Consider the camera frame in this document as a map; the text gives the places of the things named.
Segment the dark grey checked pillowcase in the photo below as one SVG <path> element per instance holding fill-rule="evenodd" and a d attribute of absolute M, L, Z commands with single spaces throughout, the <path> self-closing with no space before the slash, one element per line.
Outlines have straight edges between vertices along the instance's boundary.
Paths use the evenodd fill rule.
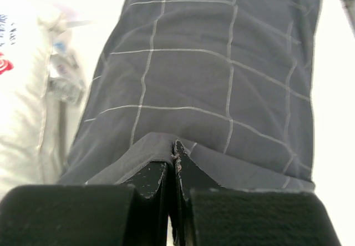
<path fill-rule="evenodd" d="M 226 188 L 312 191 L 320 0 L 126 0 L 60 184 L 119 184 L 181 143 Z"/>

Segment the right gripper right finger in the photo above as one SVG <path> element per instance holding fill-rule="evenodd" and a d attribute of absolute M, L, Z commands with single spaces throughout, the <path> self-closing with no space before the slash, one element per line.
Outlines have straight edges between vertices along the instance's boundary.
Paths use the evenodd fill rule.
<path fill-rule="evenodd" d="M 223 187 L 197 166 L 178 139 L 173 143 L 173 166 L 175 206 L 170 218 L 174 245 L 195 245 L 196 229 L 191 193 L 196 190 L 221 190 Z"/>

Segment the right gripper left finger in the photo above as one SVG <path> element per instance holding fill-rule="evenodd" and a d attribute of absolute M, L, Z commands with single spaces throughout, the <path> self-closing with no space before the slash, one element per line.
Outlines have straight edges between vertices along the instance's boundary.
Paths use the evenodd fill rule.
<path fill-rule="evenodd" d="M 115 245 L 165 245 L 168 165 L 151 162 L 118 185 Z"/>

